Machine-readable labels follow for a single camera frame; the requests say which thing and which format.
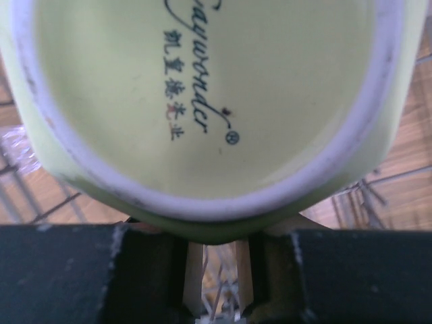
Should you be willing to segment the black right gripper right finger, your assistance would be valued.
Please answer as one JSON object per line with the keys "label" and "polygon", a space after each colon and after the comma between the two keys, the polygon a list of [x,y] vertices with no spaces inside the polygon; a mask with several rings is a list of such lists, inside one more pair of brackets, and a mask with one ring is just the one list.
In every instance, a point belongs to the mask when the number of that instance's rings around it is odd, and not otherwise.
{"label": "black right gripper right finger", "polygon": [[430,323],[431,234],[295,230],[249,238],[249,323]]}

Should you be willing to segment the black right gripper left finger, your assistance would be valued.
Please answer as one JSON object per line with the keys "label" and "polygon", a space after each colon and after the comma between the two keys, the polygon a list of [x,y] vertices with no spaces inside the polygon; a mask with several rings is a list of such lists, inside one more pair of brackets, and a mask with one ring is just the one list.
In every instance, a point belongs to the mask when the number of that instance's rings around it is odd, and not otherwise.
{"label": "black right gripper left finger", "polygon": [[1,322],[186,323],[186,248],[128,225],[4,225]]}

